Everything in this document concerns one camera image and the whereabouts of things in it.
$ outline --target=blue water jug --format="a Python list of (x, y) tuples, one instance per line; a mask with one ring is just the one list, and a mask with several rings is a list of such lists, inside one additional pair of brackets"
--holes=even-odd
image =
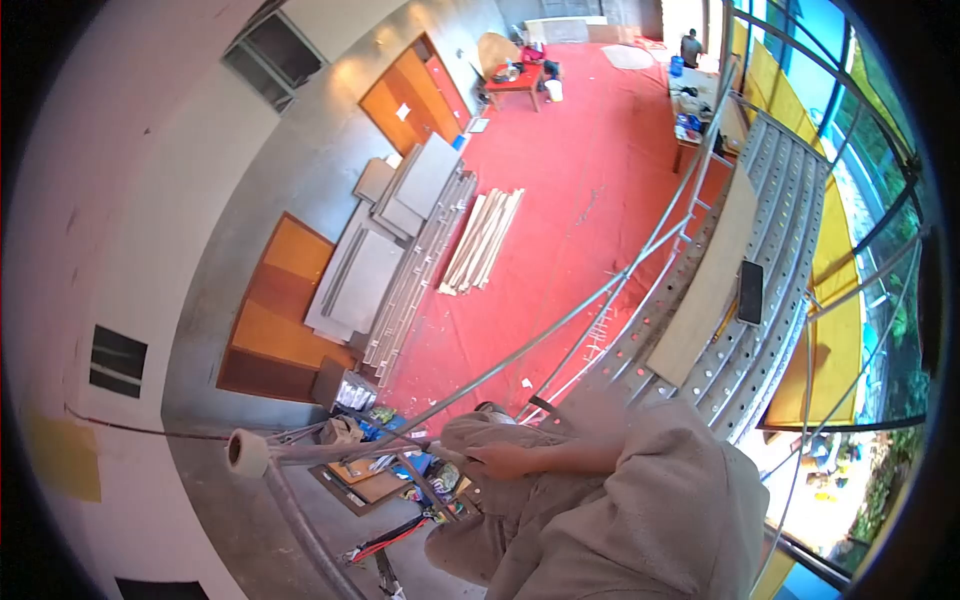
[(672, 57), (670, 59), (670, 77), (680, 77), (684, 73), (684, 59)]

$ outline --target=tape roll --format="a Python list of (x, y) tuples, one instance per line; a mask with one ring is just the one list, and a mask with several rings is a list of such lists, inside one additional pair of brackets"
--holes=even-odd
[(234, 429), (227, 444), (229, 469), (244, 477), (263, 477), (270, 462), (267, 441), (246, 429)]

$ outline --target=black phone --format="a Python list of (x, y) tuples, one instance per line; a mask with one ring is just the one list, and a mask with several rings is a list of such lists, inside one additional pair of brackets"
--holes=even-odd
[(763, 318), (763, 267), (744, 260), (740, 263), (739, 289), (736, 295), (736, 319), (759, 325)]

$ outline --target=workbench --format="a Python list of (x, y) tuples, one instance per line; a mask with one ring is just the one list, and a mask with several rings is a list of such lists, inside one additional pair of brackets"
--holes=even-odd
[[(506, 64), (501, 64), (496, 67), (494, 73), (499, 73), (501, 69), (505, 68)], [(512, 82), (504, 82), (502, 84), (495, 84), (493, 79), (490, 79), (484, 88), (487, 90), (487, 94), (490, 96), (493, 107), (497, 110), (500, 110), (500, 103), (498, 96), (500, 94), (505, 94), (508, 92), (527, 92), (530, 94), (530, 99), (533, 100), (534, 110), (540, 112), (540, 102), (537, 100), (537, 84), (540, 83), (541, 78), (543, 77), (543, 65), (542, 64), (527, 64), (523, 65), (523, 72), (520, 73), (515, 80)]]
[[(700, 71), (684, 67), (684, 72), (680, 77), (669, 77), (667, 74), (668, 89), (670, 96), (670, 107), (673, 109), (674, 135), (677, 138), (677, 153), (673, 159), (673, 172), (680, 170), (680, 159), (683, 156), (684, 148), (697, 148), (700, 145), (701, 135), (692, 130), (683, 129), (677, 126), (677, 115), (686, 112), (681, 105), (680, 90), (685, 87), (695, 87), (699, 92), (696, 100), (707, 104), (711, 113), (715, 111), (717, 93), (717, 74)], [(737, 113), (733, 102), (727, 101), (726, 109), (720, 115), (720, 134), (726, 136), (724, 142), (724, 152), (733, 156), (739, 156), (743, 148), (743, 141), (747, 137), (749, 126)], [(700, 118), (701, 121), (708, 123), (709, 119)]]

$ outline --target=white bucket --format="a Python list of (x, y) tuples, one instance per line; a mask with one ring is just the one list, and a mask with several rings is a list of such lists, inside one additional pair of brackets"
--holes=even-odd
[(546, 85), (546, 90), (550, 93), (550, 102), (561, 102), (564, 99), (564, 85), (560, 83), (560, 80), (551, 79), (543, 82), (543, 84)]

